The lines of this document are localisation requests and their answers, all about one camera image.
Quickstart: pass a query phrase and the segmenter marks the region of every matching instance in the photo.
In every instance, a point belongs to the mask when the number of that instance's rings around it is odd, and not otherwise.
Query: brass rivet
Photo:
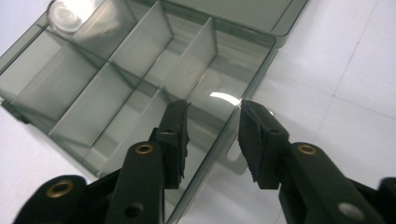
[[[71,180],[61,180],[47,190],[47,196],[50,198],[62,197],[70,192],[73,187],[74,183]]]
[[[141,145],[135,149],[138,154],[148,154],[153,150],[152,145]]]
[[[314,147],[309,145],[300,145],[298,146],[298,150],[306,155],[315,155],[318,152]]]

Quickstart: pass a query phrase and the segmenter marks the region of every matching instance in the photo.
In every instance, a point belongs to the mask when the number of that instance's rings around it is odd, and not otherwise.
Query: compartment divider
[[[169,72],[163,86],[171,100],[185,99],[217,54],[214,23],[207,20]]]
[[[157,2],[109,59],[126,71],[143,77],[173,37],[172,29]]]
[[[107,64],[49,133],[91,147],[133,89]]]

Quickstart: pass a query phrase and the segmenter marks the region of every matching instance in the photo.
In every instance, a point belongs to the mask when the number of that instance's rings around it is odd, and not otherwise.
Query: metal pin
[[[152,145],[141,145],[135,149],[135,152],[138,154],[149,154],[153,150]]]
[[[74,187],[74,183],[71,180],[61,180],[52,185],[47,190],[47,196],[50,198],[59,198],[70,192]]]

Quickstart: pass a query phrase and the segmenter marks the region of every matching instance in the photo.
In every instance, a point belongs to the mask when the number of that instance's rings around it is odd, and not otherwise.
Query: plastic storage box
[[[149,139],[169,103],[191,103],[185,179],[165,196],[170,222],[214,160],[236,172],[246,168],[242,155],[227,158],[239,102],[253,94],[306,3],[266,1],[276,10],[257,23],[261,14],[230,13],[233,5],[216,11],[204,1],[174,2],[183,6],[105,0],[66,35],[43,15],[0,60],[2,106],[98,177],[119,169],[129,146]]]

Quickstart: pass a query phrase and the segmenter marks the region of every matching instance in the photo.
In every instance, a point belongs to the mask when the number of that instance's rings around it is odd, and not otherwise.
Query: white background
[[[45,11],[47,0],[0,0],[0,55]],[[308,3],[253,100],[276,112],[290,141],[324,149],[372,188],[396,176],[396,2]],[[0,109],[0,223],[57,175],[92,176],[32,127]],[[220,164],[180,223],[286,223],[276,191]]]

